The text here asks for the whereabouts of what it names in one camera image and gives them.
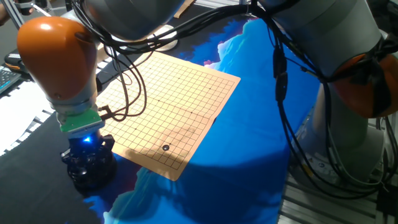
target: white paper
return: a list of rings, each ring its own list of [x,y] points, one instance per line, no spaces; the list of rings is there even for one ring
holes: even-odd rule
[[[0,152],[19,139],[48,101],[33,82],[24,82],[10,97],[0,99]]]

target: keyboard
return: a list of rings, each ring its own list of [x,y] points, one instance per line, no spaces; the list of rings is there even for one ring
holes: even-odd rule
[[[18,81],[20,74],[12,72],[6,67],[0,66],[0,93],[4,92],[12,84]]]

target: cable clip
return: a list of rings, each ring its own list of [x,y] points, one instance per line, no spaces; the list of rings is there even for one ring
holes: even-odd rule
[[[281,73],[276,77],[275,99],[283,102],[287,93],[287,72]]]
[[[104,121],[104,120],[107,120],[107,119],[110,119],[110,118],[113,117],[113,113],[112,113],[112,111],[111,111],[111,109],[109,108],[108,105],[103,106],[103,107],[101,107],[101,108],[98,108],[98,111],[103,111],[103,110],[106,111],[106,114],[104,114],[104,115],[101,116],[101,119],[102,119],[103,121]]]

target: metal frame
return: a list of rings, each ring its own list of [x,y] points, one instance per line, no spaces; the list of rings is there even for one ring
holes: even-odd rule
[[[21,26],[25,23],[22,15],[19,13],[17,6],[14,4],[13,0],[0,0],[3,6],[6,8],[6,11],[10,15],[10,18],[17,29],[21,28]]]

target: orange robot cap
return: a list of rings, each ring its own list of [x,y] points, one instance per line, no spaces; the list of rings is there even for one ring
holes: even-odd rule
[[[34,80],[55,100],[79,94],[96,67],[96,46],[89,31],[66,18],[26,22],[19,29],[17,46]]]

